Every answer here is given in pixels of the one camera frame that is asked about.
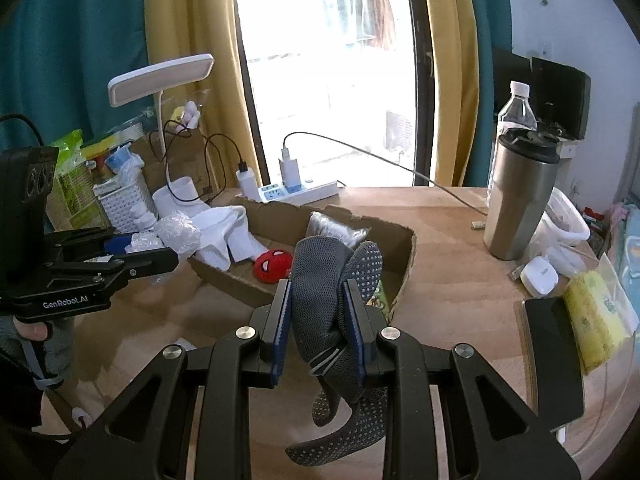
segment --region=power strip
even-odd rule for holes
[[[284,202],[293,205],[305,205],[338,194],[338,183],[328,182],[316,184],[309,179],[302,183],[302,188],[289,192],[284,184],[269,184],[258,188],[262,202]]]

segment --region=silver screw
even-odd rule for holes
[[[460,357],[469,359],[475,353],[476,351],[471,345],[468,345],[466,343],[460,343],[459,345],[456,345],[456,354],[458,354]]]
[[[251,339],[255,335],[255,328],[252,326],[241,326],[236,330],[236,337],[240,339]]]
[[[164,357],[165,359],[175,359],[177,357],[180,357],[181,353],[182,348],[180,348],[178,345],[169,345],[167,348],[162,350],[162,357]]]
[[[385,326],[381,331],[380,335],[385,339],[398,339],[400,337],[400,331],[395,326]]]

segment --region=wooden tabletop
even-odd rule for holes
[[[455,191],[483,207],[484,189]],[[225,193],[220,200],[231,196]],[[433,187],[345,188],[322,202],[413,229],[414,266],[393,324],[440,348],[470,343],[532,406],[522,307],[527,293],[508,278],[515,264],[493,258],[482,243],[482,231],[470,228],[473,220],[481,219],[477,212]],[[593,267],[593,253],[587,245],[581,250],[591,255],[587,263]],[[246,323],[250,314],[250,308],[204,285],[184,264],[163,285],[135,280],[114,297],[110,310],[78,320],[76,376],[65,385],[65,395],[97,415],[164,345],[180,336],[197,346],[210,344]],[[567,429],[565,447],[572,454],[579,451],[575,460],[585,479],[609,455],[640,404],[640,374],[632,348],[631,341],[626,342],[607,365],[584,379],[586,412]],[[327,434],[348,417],[348,410],[341,409],[330,428],[314,427],[310,409],[318,384],[308,376],[293,339],[290,350],[281,385],[251,393],[254,479],[380,478],[383,442],[321,468],[302,468],[284,455],[285,446]],[[432,397],[444,479],[448,476],[442,422],[437,396]]]

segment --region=yellow curtain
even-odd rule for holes
[[[215,63],[206,80],[171,94],[184,97],[196,89],[212,89],[202,109],[203,130],[209,135],[222,133],[235,140],[260,185],[242,86],[234,0],[145,0],[145,29],[149,63],[206,52],[213,54]],[[217,137],[216,144],[223,153],[228,186],[234,187],[238,156],[224,139]],[[220,168],[216,168],[216,174],[222,182]]]
[[[471,0],[427,0],[436,77],[435,179],[461,186],[476,130],[478,37]]]

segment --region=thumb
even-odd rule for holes
[[[44,323],[23,323],[14,317],[15,329],[25,339],[44,341],[47,338],[47,325]]]

